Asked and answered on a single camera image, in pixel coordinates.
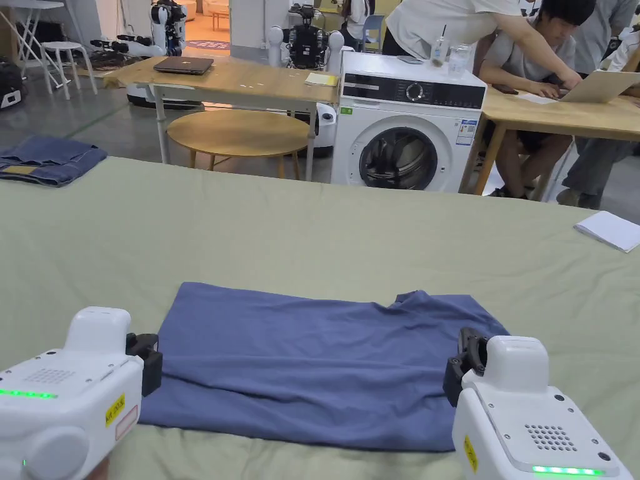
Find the white paper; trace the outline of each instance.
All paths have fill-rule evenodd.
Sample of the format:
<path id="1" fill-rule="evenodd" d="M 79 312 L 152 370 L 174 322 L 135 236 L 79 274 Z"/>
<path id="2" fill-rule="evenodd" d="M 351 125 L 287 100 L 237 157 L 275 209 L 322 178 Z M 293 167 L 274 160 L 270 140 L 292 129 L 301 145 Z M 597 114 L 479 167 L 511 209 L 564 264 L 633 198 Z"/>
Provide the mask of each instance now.
<path id="1" fill-rule="evenodd" d="M 598 212 L 576 224 L 576 230 L 629 253 L 640 245 L 640 226 L 609 212 Z"/>
<path id="2" fill-rule="evenodd" d="M 307 77 L 305 83 L 311 85 L 335 86 L 338 84 L 338 77 L 334 77 L 333 75 L 315 74 L 312 72 Z"/>
<path id="3" fill-rule="evenodd" d="M 537 95 L 534 95 L 533 93 L 521 93 L 516 98 L 522 99 L 522 100 L 528 100 L 529 102 L 540 103 L 540 104 L 557 102 L 557 100 L 539 97 Z"/>

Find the doorway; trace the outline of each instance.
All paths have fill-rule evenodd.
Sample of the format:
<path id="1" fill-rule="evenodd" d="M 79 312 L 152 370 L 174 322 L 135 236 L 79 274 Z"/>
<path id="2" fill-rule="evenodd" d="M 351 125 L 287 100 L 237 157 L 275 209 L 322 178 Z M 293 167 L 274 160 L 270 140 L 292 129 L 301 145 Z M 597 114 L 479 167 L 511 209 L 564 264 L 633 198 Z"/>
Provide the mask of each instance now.
<path id="1" fill-rule="evenodd" d="M 229 0 L 177 0 L 187 7 L 186 56 L 229 55 L 231 48 Z"/>

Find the round wooden stool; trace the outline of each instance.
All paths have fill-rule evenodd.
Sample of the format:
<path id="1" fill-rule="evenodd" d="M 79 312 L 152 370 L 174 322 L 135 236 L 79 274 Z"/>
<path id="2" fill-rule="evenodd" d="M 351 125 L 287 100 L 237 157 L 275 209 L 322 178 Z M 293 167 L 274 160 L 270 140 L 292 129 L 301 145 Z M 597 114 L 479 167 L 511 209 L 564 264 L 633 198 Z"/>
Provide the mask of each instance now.
<path id="1" fill-rule="evenodd" d="M 307 146 L 309 126 L 291 116 L 267 111 L 214 110 L 175 120 L 167 133 L 191 152 L 189 167 L 195 167 L 196 152 L 225 157 L 277 157 L 278 176 L 283 179 L 284 155 L 293 156 L 296 180 L 300 180 L 298 151 Z"/>

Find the folded shirt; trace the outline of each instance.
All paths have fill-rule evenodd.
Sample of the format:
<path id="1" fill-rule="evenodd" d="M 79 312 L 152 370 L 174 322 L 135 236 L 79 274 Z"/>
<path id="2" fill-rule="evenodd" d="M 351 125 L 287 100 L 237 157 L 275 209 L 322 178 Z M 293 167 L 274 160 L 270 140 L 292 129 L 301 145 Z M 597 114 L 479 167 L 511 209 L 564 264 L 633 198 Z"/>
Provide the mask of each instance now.
<path id="1" fill-rule="evenodd" d="M 140 422 L 355 449 L 444 452 L 442 382 L 463 327 L 507 331 L 470 296 L 310 300 L 184 283 Z"/>

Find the green led light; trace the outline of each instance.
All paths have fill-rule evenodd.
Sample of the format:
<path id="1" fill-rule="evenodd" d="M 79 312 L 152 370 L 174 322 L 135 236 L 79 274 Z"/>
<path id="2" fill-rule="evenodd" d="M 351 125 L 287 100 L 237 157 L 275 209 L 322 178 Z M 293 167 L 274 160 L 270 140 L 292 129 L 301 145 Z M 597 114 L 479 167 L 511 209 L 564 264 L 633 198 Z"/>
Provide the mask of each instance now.
<path id="1" fill-rule="evenodd" d="M 568 474 L 568 475 L 591 475 L 601 476 L 603 472 L 600 470 L 591 470 L 590 468 L 562 468 L 562 467 L 533 467 L 533 471 L 540 474 Z"/>
<path id="2" fill-rule="evenodd" d="M 11 395 L 12 397 L 46 398 L 46 399 L 58 398 L 58 396 L 54 394 L 23 392 L 21 390 L 0 390 L 0 395 Z"/>

